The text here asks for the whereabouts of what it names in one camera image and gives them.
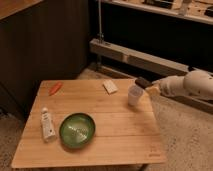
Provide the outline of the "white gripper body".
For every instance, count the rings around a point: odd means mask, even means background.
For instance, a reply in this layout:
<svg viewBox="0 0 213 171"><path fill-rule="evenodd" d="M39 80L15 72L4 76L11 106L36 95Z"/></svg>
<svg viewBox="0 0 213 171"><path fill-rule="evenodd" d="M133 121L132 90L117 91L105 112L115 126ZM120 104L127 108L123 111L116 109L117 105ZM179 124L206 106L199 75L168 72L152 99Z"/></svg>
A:
<svg viewBox="0 0 213 171"><path fill-rule="evenodd" d="M183 76L169 76L160 80L161 93L167 97L182 96L186 93L183 87Z"/></svg>

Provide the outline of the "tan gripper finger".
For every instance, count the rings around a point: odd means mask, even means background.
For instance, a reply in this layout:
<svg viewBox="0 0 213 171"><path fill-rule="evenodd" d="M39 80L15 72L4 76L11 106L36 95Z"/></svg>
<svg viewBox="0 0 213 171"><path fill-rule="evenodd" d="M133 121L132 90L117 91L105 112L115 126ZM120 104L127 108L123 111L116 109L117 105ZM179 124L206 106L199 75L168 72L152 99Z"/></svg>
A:
<svg viewBox="0 0 213 171"><path fill-rule="evenodd" d="M152 84L159 84L162 81L162 79L158 79L152 82Z"/></svg>
<svg viewBox="0 0 213 171"><path fill-rule="evenodd" d="M160 89L158 86L151 86L146 88L146 92L151 96L160 95Z"/></svg>

